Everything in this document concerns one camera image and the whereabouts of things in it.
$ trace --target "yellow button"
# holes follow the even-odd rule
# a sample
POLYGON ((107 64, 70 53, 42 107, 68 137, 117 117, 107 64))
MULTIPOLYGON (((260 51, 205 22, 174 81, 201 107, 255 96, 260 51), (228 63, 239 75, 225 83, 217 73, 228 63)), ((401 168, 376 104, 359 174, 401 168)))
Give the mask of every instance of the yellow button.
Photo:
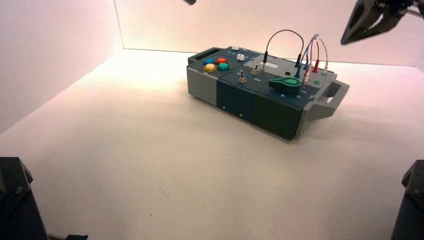
POLYGON ((214 72, 217 70, 217 66, 213 63, 208 63, 204 66, 204 70, 206 72, 214 72))

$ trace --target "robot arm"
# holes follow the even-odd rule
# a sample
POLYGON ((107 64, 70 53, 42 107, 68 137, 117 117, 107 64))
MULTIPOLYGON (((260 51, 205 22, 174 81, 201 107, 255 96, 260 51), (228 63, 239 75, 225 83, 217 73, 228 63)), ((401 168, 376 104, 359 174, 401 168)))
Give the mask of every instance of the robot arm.
POLYGON ((346 45, 390 31, 406 13, 424 16, 424 0, 358 0, 340 43, 346 45), (418 7, 420 12, 408 10, 418 7))

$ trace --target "red button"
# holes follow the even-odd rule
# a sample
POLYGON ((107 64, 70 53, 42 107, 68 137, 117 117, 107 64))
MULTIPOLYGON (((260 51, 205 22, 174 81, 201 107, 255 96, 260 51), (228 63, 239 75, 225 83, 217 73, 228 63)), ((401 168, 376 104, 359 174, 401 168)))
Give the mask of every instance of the red button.
POLYGON ((217 64, 225 64, 227 62, 227 60, 223 57, 218 58, 218 60, 216 60, 217 64))

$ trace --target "screw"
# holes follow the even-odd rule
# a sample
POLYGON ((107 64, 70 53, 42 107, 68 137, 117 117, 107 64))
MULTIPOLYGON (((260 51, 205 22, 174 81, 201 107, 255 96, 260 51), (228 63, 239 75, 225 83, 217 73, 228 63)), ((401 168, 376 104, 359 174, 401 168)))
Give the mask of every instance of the screw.
POLYGON ((413 194, 417 197, 417 198, 424 198, 424 192, 420 191, 419 189, 416 189, 413 191, 413 194))
POLYGON ((22 193, 23 190, 24 190, 23 187, 18 186, 17 188, 15 188, 14 194, 18 195, 18 194, 22 193))

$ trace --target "dark green panel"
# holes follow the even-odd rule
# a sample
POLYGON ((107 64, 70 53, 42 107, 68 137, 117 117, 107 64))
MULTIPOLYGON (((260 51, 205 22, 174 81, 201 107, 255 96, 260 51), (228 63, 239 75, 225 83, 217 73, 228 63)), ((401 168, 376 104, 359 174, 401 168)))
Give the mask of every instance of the dark green panel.
POLYGON ((255 93, 242 86, 218 79, 216 85, 216 106, 230 114, 252 122, 253 98, 255 93))
POLYGON ((301 118, 302 109, 257 93, 253 97, 253 124, 282 138, 292 140, 301 118))

